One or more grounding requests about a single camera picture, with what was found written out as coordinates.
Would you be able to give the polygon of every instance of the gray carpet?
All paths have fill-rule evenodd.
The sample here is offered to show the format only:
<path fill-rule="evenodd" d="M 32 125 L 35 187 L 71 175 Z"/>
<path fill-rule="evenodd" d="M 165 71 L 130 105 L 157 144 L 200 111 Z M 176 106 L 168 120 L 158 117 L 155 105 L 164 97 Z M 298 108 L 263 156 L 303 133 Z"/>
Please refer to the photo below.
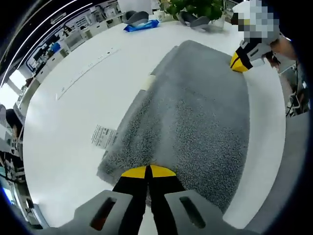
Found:
<path fill-rule="evenodd" d="M 127 169 L 156 164 L 173 170 L 223 212 L 246 161 L 249 100 L 231 57 L 193 41 L 174 48 L 140 91 L 107 149 L 97 175 L 114 185 Z"/>

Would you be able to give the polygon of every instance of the office desk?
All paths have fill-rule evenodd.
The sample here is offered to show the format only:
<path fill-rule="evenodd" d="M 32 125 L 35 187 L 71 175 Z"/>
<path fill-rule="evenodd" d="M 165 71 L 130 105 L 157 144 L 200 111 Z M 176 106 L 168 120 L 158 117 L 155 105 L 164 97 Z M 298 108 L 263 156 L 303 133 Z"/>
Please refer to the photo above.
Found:
<path fill-rule="evenodd" d="M 143 82 L 169 50 L 194 40 L 233 55 L 243 38 L 229 23 L 221 33 L 194 31 L 179 22 L 132 33 L 124 27 L 110 28 L 69 54 L 43 81 L 28 107 L 23 141 L 26 180 L 33 202 L 52 227 L 70 221 L 78 206 L 112 189 L 96 176 L 104 150 L 91 144 L 92 134 L 98 124 L 118 127 Z M 79 69 L 113 50 L 56 99 Z M 266 199 L 285 141 L 277 71 L 266 63 L 244 75 L 250 102 L 249 147 L 241 182 L 224 215 L 238 228 L 248 224 Z"/>

